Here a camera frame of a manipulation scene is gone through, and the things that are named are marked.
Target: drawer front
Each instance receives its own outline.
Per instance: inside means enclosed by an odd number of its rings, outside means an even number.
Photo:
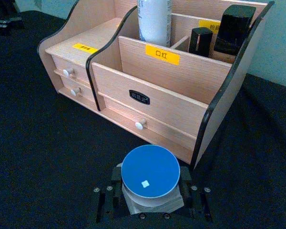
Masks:
[[[68,62],[64,59],[61,59],[56,56],[52,56],[54,63],[57,67],[57,69],[63,71],[63,70],[73,70],[73,73],[71,73],[72,77],[78,78],[86,83],[89,83],[89,79],[87,76],[86,68],[81,67],[79,65],[73,64],[71,62]]]
[[[206,104],[97,63],[93,63],[92,67],[99,95],[118,100],[181,131],[197,136],[207,109]],[[140,102],[142,98],[145,102],[149,101],[149,104]]]
[[[175,128],[172,128],[165,123],[162,123],[159,120],[156,120],[155,118],[150,117],[149,115],[140,113],[138,111],[135,111],[133,109],[130,109],[118,102],[115,102],[111,99],[104,98],[106,107],[110,110],[113,110],[114,112],[130,119],[133,121],[133,126],[136,127],[136,123],[145,120],[146,123],[143,125],[144,129],[140,130],[142,132],[146,131],[146,129],[149,129],[151,131],[154,131],[155,133],[162,135],[163,137],[187,148],[190,150],[194,150],[194,145],[196,142],[196,138],[190,137],[189,135],[183,134],[180,131],[178,131]]]
[[[74,82],[73,80],[63,77],[63,76],[61,77],[61,80],[62,80],[63,85],[66,88],[68,88],[70,91],[73,90],[71,94],[74,97],[83,96],[86,99],[89,99],[90,101],[95,102],[91,88],[78,84]]]

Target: black cloth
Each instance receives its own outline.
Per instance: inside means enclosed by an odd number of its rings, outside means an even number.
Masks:
[[[55,92],[36,48],[64,20],[21,16],[0,37],[0,228],[84,228],[93,188],[146,142]],[[248,75],[192,175],[222,228],[286,228],[286,87]]]

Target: screw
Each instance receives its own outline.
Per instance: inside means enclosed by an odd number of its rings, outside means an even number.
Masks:
[[[163,216],[164,216],[164,219],[170,219],[171,218],[171,215],[168,213],[164,213]]]
[[[141,214],[139,215],[139,217],[140,217],[140,219],[145,219],[145,218],[146,218],[146,215],[145,215],[144,213],[141,213]]]
[[[207,193],[211,192],[210,188],[208,188],[208,187],[205,187],[204,191],[207,192]]]

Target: round container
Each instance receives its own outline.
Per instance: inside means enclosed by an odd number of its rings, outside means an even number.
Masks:
[[[146,145],[132,150],[121,170],[128,196],[139,205],[160,206],[176,194],[180,166],[176,157],[161,146]]]
[[[140,40],[170,47],[172,0],[138,0]]]

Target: blue round lid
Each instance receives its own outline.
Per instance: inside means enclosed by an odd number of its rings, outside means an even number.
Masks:
[[[143,198],[158,198],[178,184],[180,166],[176,157],[161,146],[146,145],[132,150],[122,164],[124,185]]]

